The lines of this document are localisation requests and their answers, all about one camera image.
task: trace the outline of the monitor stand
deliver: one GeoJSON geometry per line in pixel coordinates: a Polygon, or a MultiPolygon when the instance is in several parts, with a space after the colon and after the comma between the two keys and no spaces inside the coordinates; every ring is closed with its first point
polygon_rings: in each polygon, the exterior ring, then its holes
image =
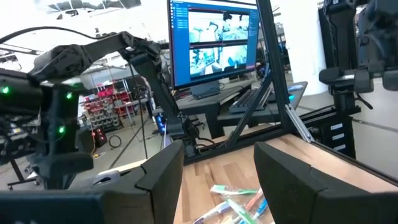
{"type": "Polygon", "coordinates": [[[220,84],[217,81],[195,85],[191,87],[192,96],[199,100],[220,93],[220,84]]]}

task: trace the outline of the plastic package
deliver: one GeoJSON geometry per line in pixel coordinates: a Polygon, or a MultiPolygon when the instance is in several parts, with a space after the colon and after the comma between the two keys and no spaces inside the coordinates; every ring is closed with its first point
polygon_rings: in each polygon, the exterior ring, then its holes
{"type": "Polygon", "coordinates": [[[239,189],[226,185],[214,185],[210,191],[222,198],[222,203],[207,211],[194,224],[271,224],[267,202],[262,190],[239,189]]]}

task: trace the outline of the cable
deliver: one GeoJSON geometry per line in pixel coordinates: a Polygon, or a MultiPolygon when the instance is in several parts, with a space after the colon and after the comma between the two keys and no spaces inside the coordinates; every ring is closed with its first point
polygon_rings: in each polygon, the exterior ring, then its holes
{"type": "Polygon", "coordinates": [[[165,60],[170,60],[170,58],[167,58],[164,54],[160,54],[165,60]]]}
{"type": "Polygon", "coordinates": [[[364,98],[362,98],[362,96],[359,93],[356,93],[356,96],[357,96],[357,98],[355,98],[355,100],[358,100],[358,101],[362,102],[370,110],[373,110],[373,106],[370,103],[368,103],[364,98]]]}
{"type": "Polygon", "coordinates": [[[212,143],[212,144],[216,144],[213,140],[208,139],[208,138],[201,138],[201,137],[198,137],[198,140],[208,141],[208,142],[210,142],[210,143],[212,143]]]}
{"type": "Polygon", "coordinates": [[[271,113],[271,116],[274,117],[274,114],[272,113],[271,108],[269,107],[269,103],[266,102],[266,109],[268,108],[269,112],[271,113]]]}
{"type": "Polygon", "coordinates": [[[94,132],[93,123],[91,122],[90,117],[87,117],[87,116],[86,116],[86,119],[88,120],[88,122],[90,122],[90,126],[91,126],[91,137],[93,138],[93,150],[92,150],[91,153],[90,153],[90,155],[92,156],[92,155],[94,154],[94,152],[95,152],[95,149],[96,149],[96,147],[95,147],[95,137],[94,137],[95,132],[94,132]]]}
{"type": "Polygon", "coordinates": [[[36,31],[36,30],[45,30],[45,29],[64,30],[64,31],[68,31],[68,32],[72,32],[72,33],[75,33],[75,34],[82,35],[83,37],[87,37],[87,38],[93,39],[93,40],[101,40],[103,38],[106,38],[106,36],[105,37],[92,37],[92,36],[89,36],[87,34],[84,34],[84,33],[81,33],[81,32],[78,32],[78,31],[75,31],[75,30],[72,30],[72,29],[63,28],[63,27],[43,26],[43,27],[31,27],[31,28],[26,28],[26,29],[22,29],[22,30],[13,32],[13,33],[11,33],[9,35],[6,35],[6,36],[0,38],[0,44],[3,44],[5,42],[7,42],[8,40],[11,40],[11,39],[13,39],[13,38],[15,38],[15,37],[17,37],[19,35],[26,34],[28,32],[32,32],[32,31],[36,31]]]}
{"type": "Polygon", "coordinates": [[[109,140],[108,140],[108,142],[109,142],[109,145],[112,147],[112,148],[117,148],[117,147],[120,147],[121,145],[122,145],[122,139],[119,137],[119,136],[117,136],[117,135],[112,135],[110,138],[109,138],[109,140]],[[119,144],[118,145],[112,145],[111,144],[111,140],[112,140],[112,138],[117,138],[118,140],[119,140],[119,144]]]}
{"type": "Polygon", "coordinates": [[[148,159],[147,144],[146,144],[146,140],[145,140],[145,127],[144,127],[145,124],[144,124],[144,118],[142,116],[141,96],[139,94],[138,85],[137,85],[136,79],[134,78],[134,72],[132,71],[132,67],[131,67],[130,63],[129,63],[129,68],[130,68],[130,72],[131,72],[131,75],[132,75],[132,82],[134,84],[134,88],[137,91],[139,113],[140,113],[140,116],[141,116],[141,125],[142,125],[142,128],[141,128],[142,129],[142,140],[144,142],[145,157],[146,157],[146,159],[148,159]]]}

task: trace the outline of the ceiling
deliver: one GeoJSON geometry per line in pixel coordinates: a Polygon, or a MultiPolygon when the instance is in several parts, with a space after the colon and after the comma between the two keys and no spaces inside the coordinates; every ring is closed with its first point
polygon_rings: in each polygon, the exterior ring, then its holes
{"type": "Polygon", "coordinates": [[[141,4],[140,0],[33,0],[37,9],[47,14],[71,9],[131,8],[141,4]]]}

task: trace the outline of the floor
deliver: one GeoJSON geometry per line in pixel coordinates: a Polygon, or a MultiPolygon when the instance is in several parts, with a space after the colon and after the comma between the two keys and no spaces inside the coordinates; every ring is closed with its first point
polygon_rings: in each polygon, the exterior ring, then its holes
{"type": "MultiPolygon", "coordinates": [[[[395,147],[398,145],[398,116],[395,116],[395,114],[398,114],[397,93],[383,89],[380,80],[375,80],[374,82],[375,91],[362,95],[365,100],[373,105],[374,109],[369,110],[359,102],[357,104],[362,107],[363,111],[353,116],[356,155],[359,161],[398,178],[398,150],[395,147]]],[[[304,114],[322,106],[330,105],[332,102],[333,99],[328,93],[304,96],[297,112],[298,114],[304,114]]],[[[198,117],[205,122],[203,116],[199,115],[198,117]]],[[[144,128],[142,128],[140,117],[136,116],[133,119],[136,121],[135,126],[129,127],[128,123],[125,122],[127,128],[108,135],[108,138],[113,134],[118,135],[122,139],[121,146],[112,149],[107,144],[98,149],[97,153],[103,152],[103,155],[95,159],[95,168],[78,174],[76,181],[91,177],[112,167],[145,159],[145,151],[147,151],[149,157],[159,152],[162,147],[162,136],[152,134],[153,130],[156,129],[154,122],[151,119],[147,119],[145,114],[144,120],[146,122],[144,128]],[[146,147],[144,147],[144,141],[142,140],[142,130],[145,132],[146,147]]],[[[225,132],[228,134],[233,129],[233,127],[225,128],[225,132]]],[[[210,137],[206,127],[200,131],[201,136],[210,137]]],[[[19,159],[17,162],[22,170],[28,165],[24,158],[19,159]]],[[[16,181],[15,173],[9,164],[0,167],[0,179],[2,180],[0,190],[7,190],[6,183],[16,181]]],[[[14,189],[34,190],[42,189],[42,186],[28,183],[15,186],[14,189]]]]}

